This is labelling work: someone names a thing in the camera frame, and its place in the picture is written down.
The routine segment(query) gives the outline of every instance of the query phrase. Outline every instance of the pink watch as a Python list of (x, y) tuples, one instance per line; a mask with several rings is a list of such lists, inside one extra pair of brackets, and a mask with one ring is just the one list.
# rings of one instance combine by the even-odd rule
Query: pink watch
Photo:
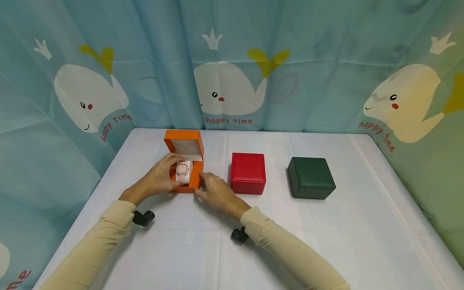
[(192, 164), (191, 161), (177, 163), (176, 181), (180, 181), (182, 182), (182, 184), (189, 184), (191, 164)]

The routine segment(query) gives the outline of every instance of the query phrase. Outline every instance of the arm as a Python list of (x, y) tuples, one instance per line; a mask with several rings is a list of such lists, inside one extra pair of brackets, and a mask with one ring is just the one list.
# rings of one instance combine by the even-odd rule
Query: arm
[(271, 253), (303, 289), (350, 289), (345, 279), (323, 257), (263, 215), (257, 207), (247, 210), (240, 223), (256, 245)]
[(69, 252), (41, 290), (86, 290), (119, 242), (129, 234), (134, 211), (149, 196), (180, 186), (169, 178), (169, 169), (185, 159), (170, 153), (158, 161), (145, 176), (126, 189), (119, 200), (102, 214), (97, 224)]
[(350, 289), (343, 277), (323, 257), (263, 215), (257, 207), (251, 208), (233, 193), (224, 180), (212, 173), (201, 173), (201, 177), (206, 191), (198, 189), (195, 194), (239, 220), (256, 245), (271, 253), (304, 289)]
[(134, 204), (114, 201), (40, 289), (89, 289), (108, 256), (128, 235), (134, 211)]

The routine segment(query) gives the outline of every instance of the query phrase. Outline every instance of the open watch box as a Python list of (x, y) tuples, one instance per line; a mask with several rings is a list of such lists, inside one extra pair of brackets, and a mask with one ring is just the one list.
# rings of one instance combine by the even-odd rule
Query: open watch box
[[(196, 188), (200, 187), (200, 172), (203, 170), (203, 142), (198, 130), (167, 130), (164, 136), (164, 142), (169, 151), (182, 155), (188, 166), (179, 167), (181, 173), (187, 173), (186, 180), (188, 184), (172, 190), (174, 193), (193, 193)], [(172, 181), (179, 180), (177, 174), (177, 165), (171, 167), (169, 177)]]

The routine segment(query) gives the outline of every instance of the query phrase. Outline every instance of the fabric backdrop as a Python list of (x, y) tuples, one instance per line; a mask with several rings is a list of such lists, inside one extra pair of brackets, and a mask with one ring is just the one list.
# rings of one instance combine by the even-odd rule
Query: fabric backdrop
[(369, 134), (464, 265), (461, 0), (0, 1), (0, 287), (133, 128)]

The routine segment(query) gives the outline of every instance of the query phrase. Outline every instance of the orange watch box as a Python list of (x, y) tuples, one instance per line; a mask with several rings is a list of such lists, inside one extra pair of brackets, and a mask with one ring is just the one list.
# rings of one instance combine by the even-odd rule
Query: orange watch box
[[(181, 186), (172, 190), (174, 193), (193, 193), (200, 187), (200, 172), (203, 170), (203, 142), (201, 141), (200, 131), (198, 130), (167, 130), (164, 135), (164, 142), (169, 151), (185, 157), (186, 161), (193, 161), (190, 169), (190, 183), (188, 186)], [(176, 165), (171, 167), (169, 177), (175, 181)]]

